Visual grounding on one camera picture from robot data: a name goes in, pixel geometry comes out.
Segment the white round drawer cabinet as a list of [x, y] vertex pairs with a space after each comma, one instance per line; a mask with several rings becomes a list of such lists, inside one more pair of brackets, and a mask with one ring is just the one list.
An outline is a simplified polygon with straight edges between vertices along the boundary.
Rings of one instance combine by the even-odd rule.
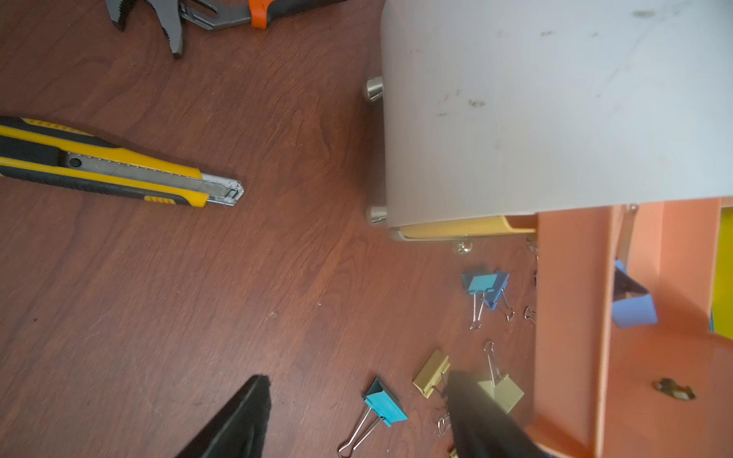
[[728, 1], [389, 1], [387, 226], [732, 193]]

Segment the blue binder clip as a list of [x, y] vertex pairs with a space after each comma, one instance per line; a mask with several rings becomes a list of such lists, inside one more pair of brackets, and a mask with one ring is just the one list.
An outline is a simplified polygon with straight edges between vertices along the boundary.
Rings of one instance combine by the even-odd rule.
[[615, 261], [612, 320], [619, 328], [652, 326], [659, 318], [650, 291], [632, 278], [621, 260]]
[[494, 285], [484, 293], [483, 303], [490, 311], [497, 311], [501, 308], [506, 321], [510, 323], [515, 318], [515, 309], [510, 305], [506, 295], [510, 275], [502, 271], [496, 271], [494, 276], [496, 276]]

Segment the orange top drawer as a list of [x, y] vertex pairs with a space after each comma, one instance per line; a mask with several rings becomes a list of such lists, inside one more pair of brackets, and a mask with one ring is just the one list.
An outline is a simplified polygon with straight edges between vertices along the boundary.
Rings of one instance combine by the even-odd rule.
[[728, 457], [732, 343], [709, 328], [722, 203], [643, 204], [627, 269], [658, 320], [612, 319], [622, 206], [538, 217], [534, 419], [558, 457]]

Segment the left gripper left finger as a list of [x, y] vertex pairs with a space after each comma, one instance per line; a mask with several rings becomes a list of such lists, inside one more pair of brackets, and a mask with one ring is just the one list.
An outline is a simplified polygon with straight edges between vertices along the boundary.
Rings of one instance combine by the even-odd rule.
[[252, 376], [177, 457], [262, 457], [271, 407], [269, 377]]

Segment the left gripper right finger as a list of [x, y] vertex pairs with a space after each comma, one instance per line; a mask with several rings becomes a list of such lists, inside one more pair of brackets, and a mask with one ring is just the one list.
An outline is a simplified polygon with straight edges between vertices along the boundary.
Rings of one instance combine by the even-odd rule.
[[444, 391], [460, 458], [546, 457], [524, 429], [465, 371], [452, 371]]

